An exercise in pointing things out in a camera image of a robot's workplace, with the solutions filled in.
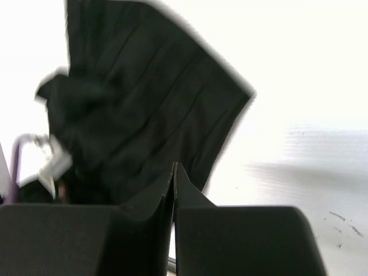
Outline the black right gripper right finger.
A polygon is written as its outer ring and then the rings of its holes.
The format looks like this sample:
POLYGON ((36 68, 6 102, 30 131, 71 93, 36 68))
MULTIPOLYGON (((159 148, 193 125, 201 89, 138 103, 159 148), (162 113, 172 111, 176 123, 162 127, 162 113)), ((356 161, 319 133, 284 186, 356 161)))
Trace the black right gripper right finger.
POLYGON ((173 176, 178 275, 326 275, 311 226, 293 206, 216 206, 181 164, 173 176))

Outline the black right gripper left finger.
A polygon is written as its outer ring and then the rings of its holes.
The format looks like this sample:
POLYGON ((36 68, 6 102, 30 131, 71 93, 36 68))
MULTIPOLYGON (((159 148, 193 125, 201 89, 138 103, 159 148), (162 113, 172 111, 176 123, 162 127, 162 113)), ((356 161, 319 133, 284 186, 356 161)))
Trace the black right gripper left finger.
POLYGON ((1 274, 166 275, 174 171, 119 206, 2 206, 1 274))

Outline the black pleated skirt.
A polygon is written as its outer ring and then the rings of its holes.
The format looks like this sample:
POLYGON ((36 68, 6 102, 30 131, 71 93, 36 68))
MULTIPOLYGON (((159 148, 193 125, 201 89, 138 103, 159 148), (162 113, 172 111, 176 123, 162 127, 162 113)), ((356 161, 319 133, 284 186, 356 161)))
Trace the black pleated skirt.
POLYGON ((202 189, 252 91, 187 31, 135 1, 68 1, 70 70, 44 83, 72 155, 73 204, 121 204, 183 164, 202 189))

